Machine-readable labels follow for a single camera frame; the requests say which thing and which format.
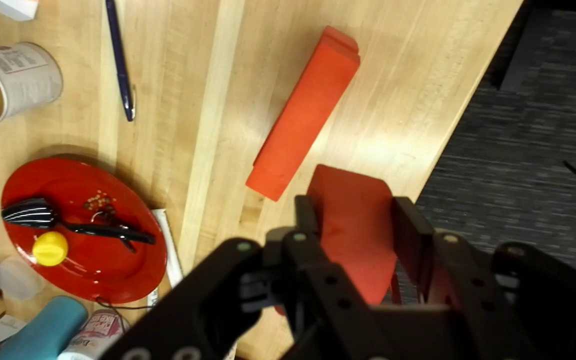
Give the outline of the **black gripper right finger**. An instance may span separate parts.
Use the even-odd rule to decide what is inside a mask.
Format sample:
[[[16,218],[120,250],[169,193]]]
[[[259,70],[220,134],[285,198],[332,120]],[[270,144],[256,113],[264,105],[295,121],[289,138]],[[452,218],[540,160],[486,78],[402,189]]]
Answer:
[[[437,232],[407,198],[392,199],[394,250],[416,287],[403,310],[417,354],[502,360],[502,296],[482,255],[457,233]]]

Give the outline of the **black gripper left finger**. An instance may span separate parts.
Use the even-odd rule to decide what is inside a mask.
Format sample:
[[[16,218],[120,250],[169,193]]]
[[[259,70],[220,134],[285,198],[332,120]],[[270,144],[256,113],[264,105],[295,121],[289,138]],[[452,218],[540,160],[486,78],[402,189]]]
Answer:
[[[294,344],[279,360],[364,360],[365,345],[352,333],[364,301],[345,272],[319,245],[319,224],[308,196],[294,198],[295,224],[279,237],[282,308]]]

